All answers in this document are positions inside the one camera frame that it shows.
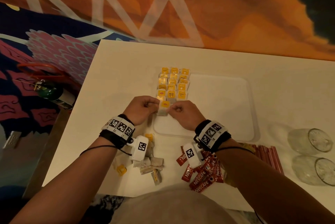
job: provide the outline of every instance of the white plastic tray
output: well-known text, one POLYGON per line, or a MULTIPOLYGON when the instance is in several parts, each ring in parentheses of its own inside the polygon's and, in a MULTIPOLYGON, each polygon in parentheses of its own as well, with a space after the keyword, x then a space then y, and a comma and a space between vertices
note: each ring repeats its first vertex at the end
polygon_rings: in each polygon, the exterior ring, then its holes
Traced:
MULTIPOLYGON (((205 118, 217 120, 237 141, 255 141, 258 126, 249 83, 242 78, 191 74, 188 100, 197 105, 205 118)), ((170 115, 153 120, 156 133, 175 137, 194 137, 170 115)))

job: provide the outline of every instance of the bottle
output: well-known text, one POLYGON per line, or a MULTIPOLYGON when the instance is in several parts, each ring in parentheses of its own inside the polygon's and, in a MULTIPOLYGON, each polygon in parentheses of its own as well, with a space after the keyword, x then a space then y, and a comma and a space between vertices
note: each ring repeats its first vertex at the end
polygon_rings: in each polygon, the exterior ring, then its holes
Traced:
POLYGON ((51 81, 41 80, 36 83, 38 96, 47 99, 64 109, 72 109, 76 98, 61 85, 51 81))

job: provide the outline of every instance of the forearm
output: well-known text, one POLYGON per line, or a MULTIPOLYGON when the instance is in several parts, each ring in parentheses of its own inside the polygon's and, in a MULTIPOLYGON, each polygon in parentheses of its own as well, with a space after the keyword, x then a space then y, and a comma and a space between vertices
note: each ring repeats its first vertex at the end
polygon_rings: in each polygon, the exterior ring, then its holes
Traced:
MULTIPOLYGON (((99 137, 90 146, 112 145, 99 137)), ((57 175, 16 215, 11 223, 77 223, 97 193, 117 149, 85 152, 57 175)))
MULTIPOLYGON (((221 147, 240 146, 233 139, 221 147)), ((216 152, 245 200, 267 223, 335 223, 335 216, 297 184, 240 149, 216 152)))

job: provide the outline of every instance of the white tabletop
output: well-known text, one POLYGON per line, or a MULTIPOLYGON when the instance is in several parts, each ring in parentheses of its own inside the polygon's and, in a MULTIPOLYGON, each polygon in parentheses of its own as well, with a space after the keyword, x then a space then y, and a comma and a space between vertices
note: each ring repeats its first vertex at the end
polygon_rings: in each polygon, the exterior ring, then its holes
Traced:
MULTIPOLYGON (((287 142, 287 133, 299 128, 322 129, 335 139, 335 63, 221 50, 102 40, 43 185, 70 165, 134 96, 152 95, 155 75, 163 66, 245 78, 257 115, 260 139, 256 143, 276 146, 285 175, 335 213, 335 188, 300 182, 291 168, 298 154, 287 142)), ((144 125, 137 132, 144 130, 152 128, 144 125)), ((138 168, 129 166, 119 178, 111 167, 98 192, 136 197, 171 186, 187 187, 181 180, 186 164, 179 167, 176 159, 180 146, 188 141, 156 135, 155 156, 165 163, 160 185, 154 186, 149 174, 141 176, 138 168)), ((335 150, 320 156, 335 161, 335 150)), ((127 157, 118 159, 126 162, 127 157)), ((252 211, 238 190, 226 184, 214 184, 203 193, 226 208, 252 211)))

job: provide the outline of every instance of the clear drinking glass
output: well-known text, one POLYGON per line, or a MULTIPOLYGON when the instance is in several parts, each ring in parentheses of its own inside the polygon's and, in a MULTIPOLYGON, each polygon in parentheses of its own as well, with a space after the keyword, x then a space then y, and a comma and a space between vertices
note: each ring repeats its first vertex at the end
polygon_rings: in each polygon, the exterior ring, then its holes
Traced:
POLYGON ((333 141, 320 129, 294 129, 288 133, 291 148, 301 154, 318 154, 329 152, 333 141))
POLYGON ((335 163, 325 158, 299 155, 292 160, 292 169, 300 181, 317 186, 335 186, 335 163))

